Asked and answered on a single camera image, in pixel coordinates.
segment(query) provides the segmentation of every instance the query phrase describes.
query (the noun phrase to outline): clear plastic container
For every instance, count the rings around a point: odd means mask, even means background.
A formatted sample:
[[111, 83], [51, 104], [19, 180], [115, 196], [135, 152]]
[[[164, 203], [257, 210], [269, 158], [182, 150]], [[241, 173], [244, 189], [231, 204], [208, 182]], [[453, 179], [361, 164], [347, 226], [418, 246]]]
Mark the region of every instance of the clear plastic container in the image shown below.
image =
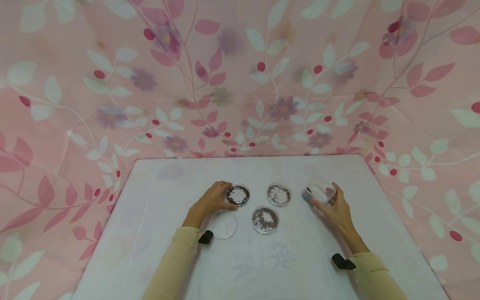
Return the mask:
[[237, 218], [231, 211], [219, 210], [210, 218], [208, 230], [216, 239], [228, 239], [237, 231]]
[[336, 188], [330, 181], [315, 174], [305, 185], [305, 189], [302, 191], [301, 196], [310, 205], [312, 205], [313, 199], [317, 199], [325, 204], [335, 195], [335, 193]]

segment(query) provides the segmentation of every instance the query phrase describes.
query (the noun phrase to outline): cream long sleeve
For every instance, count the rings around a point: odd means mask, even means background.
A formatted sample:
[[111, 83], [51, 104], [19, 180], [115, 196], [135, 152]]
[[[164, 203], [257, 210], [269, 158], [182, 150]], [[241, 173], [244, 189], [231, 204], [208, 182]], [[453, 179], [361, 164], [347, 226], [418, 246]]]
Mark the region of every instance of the cream long sleeve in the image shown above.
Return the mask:
[[[177, 229], [142, 300], [177, 300], [201, 236], [198, 228]], [[357, 281], [370, 300], [408, 300], [377, 254], [357, 253], [350, 260], [357, 266]]]

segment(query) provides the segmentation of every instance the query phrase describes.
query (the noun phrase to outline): empty petri dish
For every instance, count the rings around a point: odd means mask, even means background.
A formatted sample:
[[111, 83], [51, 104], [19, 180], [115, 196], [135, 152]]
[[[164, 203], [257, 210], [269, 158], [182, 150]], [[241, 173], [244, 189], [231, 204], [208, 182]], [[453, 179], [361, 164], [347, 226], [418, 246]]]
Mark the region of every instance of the empty petri dish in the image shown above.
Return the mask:
[[250, 199], [250, 190], [244, 184], [234, 183], [225, 190], [224, 199], [236, 206], [244, 206]]
[[208, 230], [216, 239], [228, 239], [237, 230], [237, 218], [231, 211], [219, 210], [210, 218]]
[[284, 183], [274, 182], [267, 188], [267, 199], [275, 206], [285, 206], [290, 203], [291, 198], [292, 191]]
[[262, 234], [273, 233], [278, 228], [278, 215], [272, 207], [259, 206], [253, 211], [252, 225]]

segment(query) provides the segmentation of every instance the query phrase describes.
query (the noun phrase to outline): petri dish lid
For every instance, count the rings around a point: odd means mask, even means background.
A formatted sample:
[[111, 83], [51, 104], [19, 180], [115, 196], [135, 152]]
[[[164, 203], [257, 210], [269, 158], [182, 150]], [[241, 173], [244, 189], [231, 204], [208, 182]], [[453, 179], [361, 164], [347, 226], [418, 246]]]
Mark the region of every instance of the petri dish lid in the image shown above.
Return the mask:
[[208, 230], [216, 239], [228, 239], [237, 231], [237, 218], [231, 211], [219, 210], [211, 216]]

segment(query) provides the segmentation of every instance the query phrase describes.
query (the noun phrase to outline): pink floral backdrop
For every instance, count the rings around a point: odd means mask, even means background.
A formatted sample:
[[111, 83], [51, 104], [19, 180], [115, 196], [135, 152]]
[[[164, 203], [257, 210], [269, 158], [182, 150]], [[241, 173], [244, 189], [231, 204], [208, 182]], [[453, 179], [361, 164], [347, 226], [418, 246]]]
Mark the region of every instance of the pink floral backdrop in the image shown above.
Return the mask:
[[0, 299], [70, 299], [136, 159], [345, 153], [477, 299], [478, 1], [0, 7]]

